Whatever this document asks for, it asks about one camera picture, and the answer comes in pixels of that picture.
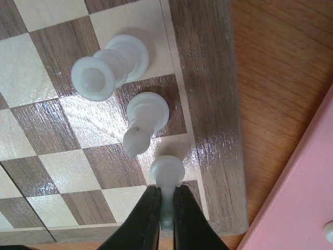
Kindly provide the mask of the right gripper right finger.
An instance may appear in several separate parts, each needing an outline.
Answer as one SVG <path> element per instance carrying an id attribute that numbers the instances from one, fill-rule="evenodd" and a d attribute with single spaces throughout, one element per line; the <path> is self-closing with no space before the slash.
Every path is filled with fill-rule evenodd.
<path id="1" fill-rule="evenodd" d="M 174 192 L 174 249 L 228 249 L 209 225 L 189 186 Z"/>

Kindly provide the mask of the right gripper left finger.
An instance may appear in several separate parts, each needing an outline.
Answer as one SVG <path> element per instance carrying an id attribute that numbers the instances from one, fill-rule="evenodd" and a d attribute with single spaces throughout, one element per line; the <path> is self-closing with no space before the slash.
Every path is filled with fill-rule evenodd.
<path id="1" fill-rule="evenodd" d="M 148 186 L 122 226 L 99 249 L 158 249 L 161 204 L 161 189 Z"/>

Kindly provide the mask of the white knight chess piece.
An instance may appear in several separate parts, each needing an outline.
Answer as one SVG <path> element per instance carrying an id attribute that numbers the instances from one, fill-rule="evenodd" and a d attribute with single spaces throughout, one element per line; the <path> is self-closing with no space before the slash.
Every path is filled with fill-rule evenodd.
<path id="1" fill-rule="evenodd" d="M 150 176 L 161 189 L 161 230 L 171 232 L 174 228 L 174 191 L 185 176 L 183 162 L 175 156 L 160 156 L 153 161 Z"/>

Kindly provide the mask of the white bishop chess piece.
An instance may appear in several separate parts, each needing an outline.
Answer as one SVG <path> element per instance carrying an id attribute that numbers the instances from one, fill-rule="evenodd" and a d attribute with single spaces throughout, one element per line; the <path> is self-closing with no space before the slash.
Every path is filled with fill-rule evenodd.
<path id="1" fill-rule="evenodd" d="M 153 92 L 142 92 L 132 98 L 126 108 L 129 129 L 123 147 L 129 158 L 143 154 L 155 132 L 167 125 L 170 110 L 165 99 Z"/>

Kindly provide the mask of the white queen chess piece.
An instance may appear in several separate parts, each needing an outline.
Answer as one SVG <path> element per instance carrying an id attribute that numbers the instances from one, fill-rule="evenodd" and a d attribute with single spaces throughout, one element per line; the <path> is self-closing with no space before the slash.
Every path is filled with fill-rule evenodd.
<path id="1" fill-rule="evenodd" d="M 101 102 L 116 88 L 140 79 L 148 66 L 149 53 L 145 44 L 132 35 L 122 34 L 113 37 L 93 56 L 77 60 L 71 69 L 71 81 L 82 97 Z"/>

